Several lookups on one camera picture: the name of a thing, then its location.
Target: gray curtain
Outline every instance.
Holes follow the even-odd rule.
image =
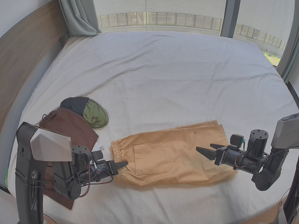
[[[289,82],[290,76],[299,62],[299,0],[295,0],[294,17],[286,48],[278,64],[277,72],[285,83]]]
[[[58,0],[70,32],[74,35],[97,35],[101,29],[93,0]]]

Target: tan pants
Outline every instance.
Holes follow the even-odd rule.
[[[216,166],[196,151],[210,143],[228,145],[222,125],[209,121],[170,130],[138,133],[111,142],[115,162],[129,164],[115,180],[140,186],[186,183],[206,185],[237,173],[227,165]]]

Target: white bed sheet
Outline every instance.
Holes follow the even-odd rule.
[[[253,43],[183,32],[115,32],[76,37],[53,61],[25,107],[20,123],[36,124],[67,97],[87,96],[109,114],[96,129],[104,158],[112,140],[216,119],[227,139],[252,129],[269,132],[298,108],[276,70]],[[15,196],[17,142],[8,188]],[[73,210],[44,196],[44,212],[73,223],[239,223],[277,204],[290,187],[298,151],[291,150],[280,178],[258,191],[239,171],[211,186],[93,185]]]

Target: folded tan pants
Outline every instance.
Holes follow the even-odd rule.
[[[115,180],[140,186],[186,183],[206,185],[237,173],[227,165],[216,166],[196,151],[196,146],[228,145],[222,125],[209,121],[196,125],[138,133],[111,142],[115,162],[128,161]]]

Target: patch pocket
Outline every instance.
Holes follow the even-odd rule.
[[[136,175],[166,173],[172,167],[172,156],[164,143],[134,145]]]

